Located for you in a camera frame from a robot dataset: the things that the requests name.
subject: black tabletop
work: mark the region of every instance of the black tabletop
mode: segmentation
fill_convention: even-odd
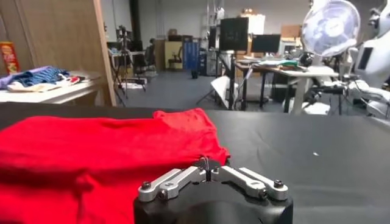
[[[151,117],[156,109],[2,103],[0,129],[26,117]],[[390,223],[390,127],[368,117],[206,111],[233,167],[289,187],[294,223]]]

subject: desk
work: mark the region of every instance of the desk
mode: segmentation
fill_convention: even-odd
[[[0,129],[29,116],[128,119],[152,117],[155,110],[0,103]],[[206,113],[218,129],[220,144],[232,155],[232,167],[246,167],[287,184],[294,223],[389,223],[386,124],[356,116]]]
[[[243,65],[241,63],[235,63],[235,66],[242,70],[244,74],[246,74],[249,70],[249,65]],[[296,90],[296,95],[294,99],[294,108],[292,110],[293,114],[300,114],[302,112],[302,104],[303,104],[303,97],[305,95],[308,79],[313,78],[313,77],[338,77],[339,74],[335,72],[329,72],[329,73],[324,73],[324,72],[303,72],[303,71],[285,71],[281,70],[279,68],[275,67],[270,67],[270,66],[263,66],[263,65],[252,65],[253,67],[253,72],[260,72],[262,76],[262,81],[261,81],[261,93],[260,93],[260,108],[263,107],[263,101],[264,101],[264,84],[266,80],[266,74],[268,72],[273,72],[273,73],[278,73],[278,74],[283,74],[288,76],[288,87],[286,91],[286,99],[285,99],[285,109],[284,112],[288,113],[289,112],[289,102],[290,102],[290,91],[291,91],[291,79],[292,78],[297,78],[297,90]],[[241,104],[241,110],[246,109],[246,92],[247,92],[247,81],[244,81],[243,85],[243,103]]]
[[[145,54],[145,51],[128,51],[129,55],[131,56],[134,56],[134,55],[140,55],[140,54]],[[122,53],[118,52],[118,53],[115,53],[115,54],[111,54],[112,57],[120,57],[120,56],[123,56]]]
[[[66,103],[87,94],[98,92],[98,104],[104,105],[100,79],[82,82],[73,86],[53,89],[43,93],[11,93],[0,90],[0,102],[28,102],[28,103]]]

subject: wooden cabinet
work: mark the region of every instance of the wooden cabinet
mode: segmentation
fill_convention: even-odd
[[[183,43],[176,41],[165,42],[165,68],[183,69]]]
[[[0,0],[0,14],[22,70],[52,65],[98,72],[106,104],[116,105],[100,0]]]

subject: folded clothing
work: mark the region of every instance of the folded clothing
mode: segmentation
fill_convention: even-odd
[[[78,76],[84,78],[85,81],[96,80],[101,77],[100,73],[93,71],[70,71],[70,76]]]
[[[62,80],[59,82],[56,82],[55,84],[51,83],[39,83],[32,86],[23,86],[20,82],[12,82],[7,86],[8,90],[10,92],[47,92],[49,90],[61,88],[61,87],[67,87],[72,86],[74,84],[77,84],[83,80],[85,80],[84,77],[77,77],[77,76],[68,76],[65,77],[62,74],[59,74],[59,76],[62,76]]]
[[[0,89],[7,89],[7,85],[12,82],[14,75],[8,75],[0,78]]]
[[[13,76],[12,82],[20,82],[24,87],[33,86],[40,83],[55,84],[62,80],[62,76],[69,76],[68,71],[64,69],[55,68],[52,66],[42,67],[37,70],[26,71],[22,74]]]
[[[0,132],[0,222],[133,223],[143,181],[202,156],[224,164],[201,109],[153,119],[31,117]]]

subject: purple cloth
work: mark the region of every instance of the purple cloth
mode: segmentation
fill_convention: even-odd
[[[8,75],[4,78],[0,78],[0,89],[7,89],[7,85],[12,82],[13,76],[15,75]]]
[[[35,69],[28,70],[28,71],[19,72],[19,73],[16,73],[16,74],[12,74],[12,75],[8,75],[8,76],[5,76],[3,78],[0,78],[0,89],[7,89],[7,85],[12,82],[13,78],[16,75],[20,75],[20,74],[23,74],[25,72],[31,72],[31,73],[39,72],[39,71],[43,71],[43,70],[47,69],[48,67],[50,67],[50,66],[35,68]]]

